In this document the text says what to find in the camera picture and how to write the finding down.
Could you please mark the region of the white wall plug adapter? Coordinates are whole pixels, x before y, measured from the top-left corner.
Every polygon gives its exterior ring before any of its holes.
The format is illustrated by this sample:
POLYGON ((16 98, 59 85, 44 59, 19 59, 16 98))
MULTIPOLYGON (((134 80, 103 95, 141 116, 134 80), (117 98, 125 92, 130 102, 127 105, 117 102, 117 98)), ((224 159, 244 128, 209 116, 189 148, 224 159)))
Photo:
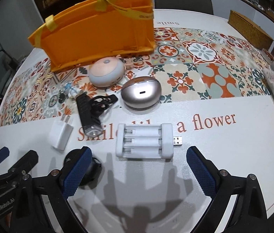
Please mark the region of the white wall plug adapter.
POLYGON ((70 124, 70 115, 63 115, 61 119, 55 120, 48 134, 50 146, 55 150, 64 151, 73 128, 70 124))

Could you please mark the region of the pink white round device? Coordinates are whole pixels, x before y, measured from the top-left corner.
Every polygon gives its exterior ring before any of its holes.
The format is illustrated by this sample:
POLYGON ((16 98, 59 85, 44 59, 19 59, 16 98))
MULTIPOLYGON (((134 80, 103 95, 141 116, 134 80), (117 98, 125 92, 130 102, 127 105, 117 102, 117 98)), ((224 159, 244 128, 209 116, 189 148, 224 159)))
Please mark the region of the pink white round device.
POLYGON ((124 76, 126 70, 133 67, 133 62, 123 62, 121 56, 104 57, 89 68, 89 80, 98 88, 113 86, 124 76))

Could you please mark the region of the woven rectangular basket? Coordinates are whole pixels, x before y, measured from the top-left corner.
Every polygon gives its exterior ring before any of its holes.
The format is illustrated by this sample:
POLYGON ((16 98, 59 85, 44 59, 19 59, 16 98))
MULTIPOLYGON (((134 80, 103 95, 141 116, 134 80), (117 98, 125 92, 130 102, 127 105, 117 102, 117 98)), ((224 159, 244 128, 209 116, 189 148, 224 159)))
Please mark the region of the woven rectangular basket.
POLYGON ((271 47, 273 38, 248 17, 230 10, 228 23, 255 48, 268 50, 271 47))

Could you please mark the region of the white battery charger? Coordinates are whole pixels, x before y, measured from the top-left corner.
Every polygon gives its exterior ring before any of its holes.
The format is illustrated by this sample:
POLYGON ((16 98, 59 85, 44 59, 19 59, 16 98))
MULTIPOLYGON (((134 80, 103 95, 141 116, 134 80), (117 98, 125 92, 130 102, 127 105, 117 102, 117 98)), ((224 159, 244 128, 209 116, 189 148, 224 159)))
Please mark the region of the white battery charger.
POLYGON ((181 136, 174 136, 173 125, 119 124, 115 154, 128 159, 171 159, 174 147, 182 146, 181 136))

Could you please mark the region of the small blue white figurine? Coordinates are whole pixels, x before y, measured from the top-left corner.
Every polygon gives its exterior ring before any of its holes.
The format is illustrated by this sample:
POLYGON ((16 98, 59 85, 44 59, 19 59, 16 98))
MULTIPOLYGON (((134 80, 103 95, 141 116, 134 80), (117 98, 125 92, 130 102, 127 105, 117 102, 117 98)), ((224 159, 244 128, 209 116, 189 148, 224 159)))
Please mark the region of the small blue white figurine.
POLYGON ((79 95, 83 94, 84 91, 78 84, 67 82, 64 86, 64 92, 69 98, 76 99, 79 95))

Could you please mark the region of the black chair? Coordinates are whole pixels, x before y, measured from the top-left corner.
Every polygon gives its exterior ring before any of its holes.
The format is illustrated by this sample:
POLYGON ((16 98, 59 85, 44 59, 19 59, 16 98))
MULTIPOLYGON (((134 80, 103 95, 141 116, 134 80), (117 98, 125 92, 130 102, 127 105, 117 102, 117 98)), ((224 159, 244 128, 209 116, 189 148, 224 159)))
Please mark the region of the black chair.
POLYGON ((213 14, 211 0, 154 0, 156 9, 188 10, 204 14, 213 14))

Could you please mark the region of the black bike light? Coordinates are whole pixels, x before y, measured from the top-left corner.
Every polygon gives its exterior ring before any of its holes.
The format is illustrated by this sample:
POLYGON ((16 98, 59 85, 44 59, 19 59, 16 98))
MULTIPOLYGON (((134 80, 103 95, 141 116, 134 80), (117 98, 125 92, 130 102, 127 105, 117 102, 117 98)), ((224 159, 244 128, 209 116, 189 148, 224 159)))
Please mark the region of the black bike light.
POLYGON ((118 98, 114 94, 91 98, 82 93, 76 97, 79 118, 87 137, 95 138, 103 133, 100 116, 117 101, 118 98))

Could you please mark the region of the dark grey round device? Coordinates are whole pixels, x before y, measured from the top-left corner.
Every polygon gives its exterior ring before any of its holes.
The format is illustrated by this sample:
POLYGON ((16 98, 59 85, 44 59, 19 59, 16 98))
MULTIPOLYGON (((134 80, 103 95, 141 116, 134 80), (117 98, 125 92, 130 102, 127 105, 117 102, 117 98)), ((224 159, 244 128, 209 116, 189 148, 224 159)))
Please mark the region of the dark grey round device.
MULTIPOLYGON (((71 161, 78 153, 80 149, 73 149, 70 151, 63 162, 63 165, 65 165, 67 162, 71 161)), ((98 182, 98 178, 100 176, 100 173, 102 172, 102 163, 96 158, 92 157, 92 161, 87 168, 87 171, 85 175, 83 176, 83 179, 81 180, 79 187, 84 186, 94 186, 98 182)))

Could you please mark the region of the patterned table runner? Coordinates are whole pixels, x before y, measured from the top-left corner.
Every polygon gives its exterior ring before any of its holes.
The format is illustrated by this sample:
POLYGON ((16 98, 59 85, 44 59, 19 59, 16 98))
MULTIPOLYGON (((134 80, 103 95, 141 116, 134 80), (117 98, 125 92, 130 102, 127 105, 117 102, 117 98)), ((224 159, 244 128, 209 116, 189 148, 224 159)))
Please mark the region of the patterned table runner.
POLYGON ((88 66, 54 73, 45 52, 33 50, 6 93, 0 126, 75 114, 74 100, 58 102, 59 92, 64 91, 67 82, 78 84, 87 95, 96 97, 119 95, 123 85, 136 77, 154 77, 162 86, 162 104, 270 94, 262 72, 269 65, 245 39, 174 27, 156 28, 154 39, 154 53, 124 58, 122 61, 133 62, 133 67, 119 82, 105 89, 90 82, 88 66))

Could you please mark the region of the rose gold oval device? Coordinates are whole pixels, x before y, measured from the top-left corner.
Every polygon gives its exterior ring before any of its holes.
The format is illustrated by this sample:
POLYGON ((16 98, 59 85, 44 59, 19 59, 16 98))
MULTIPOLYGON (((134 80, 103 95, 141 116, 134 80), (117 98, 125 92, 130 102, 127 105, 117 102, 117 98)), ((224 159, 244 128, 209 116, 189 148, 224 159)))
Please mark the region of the rose gold oval device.
POLYGON ((161 93, 161 83, 149 76, 131 79, 121 89, 124 104, 136 110, 147 109, 157 104, 161 93))

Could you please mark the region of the orange felt organizer bag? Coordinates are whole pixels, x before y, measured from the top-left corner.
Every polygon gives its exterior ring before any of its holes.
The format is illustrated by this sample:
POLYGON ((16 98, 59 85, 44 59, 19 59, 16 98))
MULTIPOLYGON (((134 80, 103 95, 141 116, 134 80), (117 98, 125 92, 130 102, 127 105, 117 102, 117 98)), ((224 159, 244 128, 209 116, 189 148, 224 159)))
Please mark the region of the orange felt organizer bag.
POLYGON ((51 71, 116 55, 154 51, 152 0, 86 0, 49 16, 28 40, 50 58, 51 71))

